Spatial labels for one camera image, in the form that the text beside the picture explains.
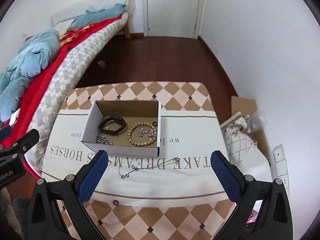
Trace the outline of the red white plastic bag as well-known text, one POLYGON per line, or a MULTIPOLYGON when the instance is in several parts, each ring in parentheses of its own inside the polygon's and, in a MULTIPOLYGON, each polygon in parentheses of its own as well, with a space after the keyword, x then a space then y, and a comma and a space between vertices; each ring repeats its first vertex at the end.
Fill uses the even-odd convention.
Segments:
POLYGON ((246 223, 247 224, 255 223, 257 215, 258 215, 258 213, 255 210, 253 210, 251 212, 251 214, 249 215, 249 218, 246 223))

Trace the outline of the white power strip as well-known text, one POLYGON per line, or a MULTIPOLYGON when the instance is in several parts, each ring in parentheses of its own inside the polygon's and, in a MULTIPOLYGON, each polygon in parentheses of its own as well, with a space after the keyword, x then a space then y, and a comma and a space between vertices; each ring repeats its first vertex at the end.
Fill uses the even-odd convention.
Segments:
POLYGON ((276 169, 276 175, 277 178, 280 178, 285 186, 285 190, 287 192, 287 195, 290 195, 290 189, 289 189, 289 174, 287 170, 287 163, 286 163, 286 157, 285 157, 285 151, 282 144, 276 146, 273 149, 274 154, 274 160, 275 160, 275 169, 276 169))

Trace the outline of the bed with checkered mattress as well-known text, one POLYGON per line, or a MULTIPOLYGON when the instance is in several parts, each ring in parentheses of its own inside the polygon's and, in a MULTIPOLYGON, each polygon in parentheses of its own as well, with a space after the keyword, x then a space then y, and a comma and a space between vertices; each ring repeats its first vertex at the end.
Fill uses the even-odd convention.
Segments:
POLYGON ((32 118, 27 132, 33 128, 38 130, 40 141, 25 155, 24 165, 29 172, 33 172, 36 176, 39 176, 42 172, 44 154, 59 110, 66 105, 75 107, 80 105, 77 99, 73 99, 71 102, 66 101, 69 91, 76 86, 89 65, 109 40, 121 29, 129 31, 129 17, 135 9, 135 0, 82 0, 52 15, 53 24, 56 26, 62 21, 83 15, 87 10, 100 11, 111 8, 115 4, 126 5, 124 12, 127 12, 127 21, 113 22, 108 27, 104 27, 86 38, 67 53, 32 118))

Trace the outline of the floral grid patterned cloth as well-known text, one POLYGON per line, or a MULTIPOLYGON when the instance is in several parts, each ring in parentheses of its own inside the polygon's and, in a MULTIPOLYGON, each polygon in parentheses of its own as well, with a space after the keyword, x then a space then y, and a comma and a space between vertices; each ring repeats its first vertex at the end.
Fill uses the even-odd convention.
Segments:
POLYGON ((248 120, 249 115, 243 117, 241 112, 236 112, 220 125, 229 162, 236 166, 242 163, 249 149, 257 144, 249 134, 251 130, 248 120))

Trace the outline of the black smart band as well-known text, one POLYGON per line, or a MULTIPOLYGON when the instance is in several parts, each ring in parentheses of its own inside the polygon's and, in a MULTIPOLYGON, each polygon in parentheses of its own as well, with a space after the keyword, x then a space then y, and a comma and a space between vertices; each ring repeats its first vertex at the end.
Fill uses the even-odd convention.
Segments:
POLYGON ((125 130, 127 123, 121 116, 111 115, 98 126, 99 131, 105 134, 117 135, 125 130))

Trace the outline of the light blue duvet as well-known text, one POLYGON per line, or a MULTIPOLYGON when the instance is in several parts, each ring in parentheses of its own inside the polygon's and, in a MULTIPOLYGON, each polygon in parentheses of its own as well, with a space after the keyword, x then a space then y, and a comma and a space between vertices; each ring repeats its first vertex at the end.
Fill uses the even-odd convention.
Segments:
POLYGON ((28 39, 1 74, 1 122, 19 108, 19 101, 35 76, 55 59, 60 48, 59 32, 41 32, 28 39))

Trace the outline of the white cardboard box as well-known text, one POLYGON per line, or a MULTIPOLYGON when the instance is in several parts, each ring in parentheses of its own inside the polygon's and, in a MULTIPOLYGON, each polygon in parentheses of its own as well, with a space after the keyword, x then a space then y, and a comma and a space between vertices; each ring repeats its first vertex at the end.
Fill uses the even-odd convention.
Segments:
POLYGON ((81 142, 94 152, 125 157, 158 157, 161 103, 116 100, 93 103, 81 142))

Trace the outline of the clear bubble wrap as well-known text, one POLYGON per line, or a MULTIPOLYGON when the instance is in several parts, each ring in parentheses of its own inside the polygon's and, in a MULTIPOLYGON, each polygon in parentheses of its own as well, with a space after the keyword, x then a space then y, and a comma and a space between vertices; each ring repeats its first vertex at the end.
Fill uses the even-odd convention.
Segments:
POLYGON ((247 126, 251 130, 252 133, 257 132, 266 124, 266 118, 264 112, 256 111, 252 116, 249 117, 247 121, 247 126))

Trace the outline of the red blanket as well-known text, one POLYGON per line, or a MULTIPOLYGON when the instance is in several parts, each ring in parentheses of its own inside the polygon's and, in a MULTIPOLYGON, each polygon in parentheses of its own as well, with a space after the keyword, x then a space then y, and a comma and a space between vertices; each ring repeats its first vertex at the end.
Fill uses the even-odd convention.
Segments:
POLYGON ((33 79, 26 92, 23 94, 22 99, 20 100, 20 113, 16 124, 14 124, 11 129, 11 135, 6 139, 1 139, 1 145, 4 146, 4 148, 9 147, 14 143, 14 141, 27 132, 38 105, 40 104, 54 74, 66 58, 67 53, 92 34, 104 27, 108 27, 113 22, 119 23, 120 20, 124 20, 125 22, 127 21, 127 12, 124 12, 115 18, 105 19, 82 28, 69 30, 65 35, 63 35, 62 47, 60 47, 56 58, 45 70, 33 79))

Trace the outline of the flat brown cardboard sheet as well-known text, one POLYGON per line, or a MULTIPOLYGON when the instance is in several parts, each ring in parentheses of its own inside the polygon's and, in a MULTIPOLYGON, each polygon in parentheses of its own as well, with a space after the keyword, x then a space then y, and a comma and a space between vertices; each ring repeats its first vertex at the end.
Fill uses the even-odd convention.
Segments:
MULTIPOLYGON (((231 113, 235 114, 241 112, 242 116, 250 115, 252 116, 257 111, 257 104, 255 100, 241 98, 238 96, 231 97, 231 113)), ((270 153, 263 129, 254 132, 252 138, 257 142, 257 147, 266 157, 267 160, 270 159, 270 153)))

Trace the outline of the white pillow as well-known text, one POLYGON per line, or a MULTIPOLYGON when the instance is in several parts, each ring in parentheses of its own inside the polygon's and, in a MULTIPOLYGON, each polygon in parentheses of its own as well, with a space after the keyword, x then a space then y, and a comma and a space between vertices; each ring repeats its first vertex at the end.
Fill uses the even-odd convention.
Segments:
POLYGON ((62 21, 60 23, 58 23, 56 26, 53 27, 53 29, 55 29, 60 36, 65 35, 65 33, 68 31, 70 25, 73 23, 74 19, 68 19, 65 21, 62 21))

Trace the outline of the blue grey bedsheet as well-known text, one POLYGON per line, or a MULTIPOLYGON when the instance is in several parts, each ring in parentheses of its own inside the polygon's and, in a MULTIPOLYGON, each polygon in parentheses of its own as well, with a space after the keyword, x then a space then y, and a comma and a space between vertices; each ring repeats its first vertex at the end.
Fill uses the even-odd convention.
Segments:
POLYGON ((69 30, 83 28, 89 24, 97 23, 103 20, 111 19, 121 15, 126 9, 125 4, 115 4, 113 7, 100 11, 87 10, 83 15, 74 18, 74 21, 68 27, 69 30))

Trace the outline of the white door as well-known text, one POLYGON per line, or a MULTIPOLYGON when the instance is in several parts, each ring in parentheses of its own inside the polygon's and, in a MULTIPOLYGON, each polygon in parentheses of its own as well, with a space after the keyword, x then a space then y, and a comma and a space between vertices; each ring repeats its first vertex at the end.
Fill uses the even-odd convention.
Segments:
POLYGON ((197 39, 206 0, 143 0, 145 37, 197 39))

